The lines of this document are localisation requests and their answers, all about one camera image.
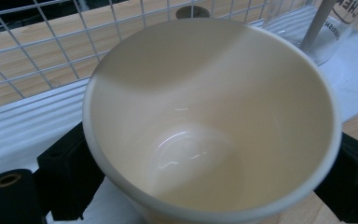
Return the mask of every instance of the wire mesh shelf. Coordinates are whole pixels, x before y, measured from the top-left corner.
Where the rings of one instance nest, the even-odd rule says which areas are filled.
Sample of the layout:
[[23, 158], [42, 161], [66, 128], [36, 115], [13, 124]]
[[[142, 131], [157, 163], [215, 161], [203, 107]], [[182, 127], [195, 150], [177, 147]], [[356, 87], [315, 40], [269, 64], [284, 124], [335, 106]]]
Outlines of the wire mesh shelf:
[[262, 22], [269, 0], [0, 0], [0, 106], [82, 80], [128, 36], [182, 7]]

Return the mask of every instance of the wooden surface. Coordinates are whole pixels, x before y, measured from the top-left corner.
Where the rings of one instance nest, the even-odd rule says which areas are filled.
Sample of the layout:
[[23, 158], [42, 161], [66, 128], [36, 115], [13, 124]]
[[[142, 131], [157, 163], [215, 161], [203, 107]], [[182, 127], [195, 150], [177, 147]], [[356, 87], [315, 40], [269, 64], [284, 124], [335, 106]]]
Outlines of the wooden surface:
[[[343, 132], [358, 140], [358, 116], [343, 125]], [[271, 217], [261, 224], [336, 224], [340, 222], [318, 196], [312, 194], [293, 208]]]
[[[223, 5], [224, 1], [216, 1], [216, 3], [218, 3], [215, 11], [216, 17], [229, 12], [227, 4]], [[136, 1], [130, 1], [115, 6], [117, 18], [119, 20], [140, 15], [141, 9], [139, 8], [139, 5], [134, 4], [134, 2]], [[171, 2], [172, 5], [174, 5], [175, 3], [178, 4], [188, 1], [172, 0]], [[166, 5], [164, 5], [164, 3], [165, 1], [161, 0], [145, 0], [145, 12], [165, 8]], [[208, 5], [210, 2], [208, 3], [206, 1], [204, 4], [206, 4], [205, 7], [211, 7]], [[244, 6], [245, 5], [242, 4], [236, 5], [235, 7]], [[260, 11], [254, 11], [251, 13], [254, 13], [254, 15], [250, 16], [248, 21], [258, 19]], [[85, 12], [83, 16], [88, 27], [101, 25], [106, 23], [107, 20], [113, 19], [110, 7], [103, 7], [90, 12]], [[240, 13], [233, 17], [233, 20], [242, 20], [244, 18], [243, 16], [243, 13]], [[162, 11], [160, 13], [154, 13], [147, 16], [146, 22], [147, 25], [150, 25], [167, 19], [167, 12]], [[144, 28], [142, 18], [123, 21], [119, 25], [122, 32], [122, 38], [125, 38]], [[51, 26], [53, 27], [56, 35], [64, 35], [84, 28], [82, 28], [83, 25], [81, 24], [78, 15], [51, 21]], [[48, 30], [48, 27], [42, 23], [16, 29], [13, 33], [19, 41], [24, 44], [51, 37], [51, 32]], [[96, 43], [95, 47], [98, 53], [110, 50], [119, 42], [114, 24], [106, 26], [104, 29], [95, 29], [94, 32], [90, 33], [90, 36]], [[62, 36], [59, 39], [62, 42], [62, 46], [67, 51], [70, 60], [78, 60], [94, 53], [93, 49], [90, 47], [90, 41], [84, 32], [69, 36]], [[11, 40], [7, 33], [0, 33], [0, 49], [12, 48], [15, 46], [16, 44]], [[35, 62], [40, 68], [47, 68], [62, 62], [65, 63], [65, 59], [62, 56], [61, 50], [57, 47], [57, 42], [55, 42], [55, 40], [44, 42], [40, 45], [34, 45], [26, 49], [32, 57], [34, 57]], [[18, 49], [15, 49], [0, 53], [0, 69], [5, 72], [5, 74], [9, 74], [7, 75], [8, 77], [18, 77], [21, 74], [24, 74], [24, 72], [27, 73], [34, 71], [34, 68], [29, 64], [27, 59], [23, 57], [23, 55], [19, 57], [19, 52], [20, 51]], [[98, 59], [93, 57], [80, 63], [74, 63], [73, 66], [80, 77], [86, 77], [91, 74], [97, 63]], [[51, 84], [54, 86], [60, 86], [76, 79], [76, 77], [74, 77], [73, 68], [71, 68], [68, 64], [59, 69], [47, 71], [46, 74], [51, 81]], [[23, 91], [25, 96], [37, 94], [41, 91], [48, 90], [49, 88], [49, 86], [47, 86], [38, 74], [25, 78], [24, 80], [19, 79], [14, 81], [14, 84], [17, 85], [21, 91]], [[0, 105], [19, 99], [20, 96], [17, 95], [10, 87], [7, 85], [0, 86]], [[358, 139], [358, 116], [344, 124], [344, 132]], [[308, 198], [295, 207], [262, 222], [262, 224], [278, 223], [334, 224], [340, 222], [329, 210], [329, 208], [314, 193], [312, 193]]]
[[[111, 7], [82, 12], [87, 32], [78, 14], [49, 21], [52, 32], [45, 22], [13, 29], [12, 34], [23, 48], [18, 47], [8, 32], [0, 33], [0, 50], [5, 49], [0, 51], [0, 72], [4, 76], [0, 75], [0, 105], [90, 76], [98, 60], [118, 44], [120, 38], [125, 39], [145, 26], [175, 20], [178, 8], [191, 5], [190, 0], [171, 0], [168, 13], [166, 1], [144, 0], [142, 14], [139, 3], [139, 0], [130, 0], [115, 4], [116, 20]], [[265, 18], [268, 11], [263, 7], [264, 0], [234, 1], [232, 8], [228, 0], [201, 1], [195, 5], [207, 8], [213, 17], [229, 17], [233, 21], [245, 18], [246, 22], [257, 21]]]

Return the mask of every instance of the white paper cup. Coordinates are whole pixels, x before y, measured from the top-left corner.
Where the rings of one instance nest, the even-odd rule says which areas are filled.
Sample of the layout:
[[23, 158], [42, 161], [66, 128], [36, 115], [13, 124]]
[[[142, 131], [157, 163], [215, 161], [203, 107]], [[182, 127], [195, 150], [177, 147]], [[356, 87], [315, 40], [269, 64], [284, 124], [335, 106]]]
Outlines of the white paper cup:
[[86, 90], [91, 153], [150, 223], [244, 223], [324, 179], [337, 103], [296, 47], [226, 20], [162, 23], [108, 53]]

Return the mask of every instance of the white wire grid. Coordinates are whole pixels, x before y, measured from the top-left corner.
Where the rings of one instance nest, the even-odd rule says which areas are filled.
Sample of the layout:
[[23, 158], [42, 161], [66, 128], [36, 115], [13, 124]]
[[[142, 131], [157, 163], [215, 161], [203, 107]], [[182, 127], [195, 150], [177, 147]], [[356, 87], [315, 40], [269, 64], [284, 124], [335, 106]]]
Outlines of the white wire grid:
[[[84, 0], [52, 0], [0, 10], [0, 106], [87, 78], [102, 57], [147, 26], [176, 20], [185, 6], [204, 7], [212, 18], [262, 21], [269, 0], [130, 0], [87, 10]], [[44, 8], [72, 2], [76, 14], [49, 21]], [[37, 9], [42, 22], [10, 29], [3, 16]]]

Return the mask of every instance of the black holder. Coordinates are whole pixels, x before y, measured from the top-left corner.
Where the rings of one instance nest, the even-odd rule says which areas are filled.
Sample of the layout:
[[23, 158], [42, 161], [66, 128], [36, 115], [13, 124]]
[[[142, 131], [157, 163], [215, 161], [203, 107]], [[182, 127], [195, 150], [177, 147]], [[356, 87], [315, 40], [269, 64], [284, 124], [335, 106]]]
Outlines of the black holder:
[[[37, 161], [39, 169], [33, 174], [26, 170], [0, 174], [0, 223], [44, 224], [50, 211], [54, 220], [83, 219], [104, 175], [90, 155], [82, 123]], [[358, 223], [357, 140], [342, 135], [337, 160], [315, 193], [341, 221]]]
[[358, 223], [358, 141], [343, 133], [330, 173], [315, 193], [339, 220]]
[[57, 221], [83, 219], [104, 174], [90, 154], [82, 123], [37, 157], [37, 162], [39, 169], [33, 174], [28, 170], [0, 174], [6, 183], [0, 187], [0, 224], [44, 224], [50, 211]]

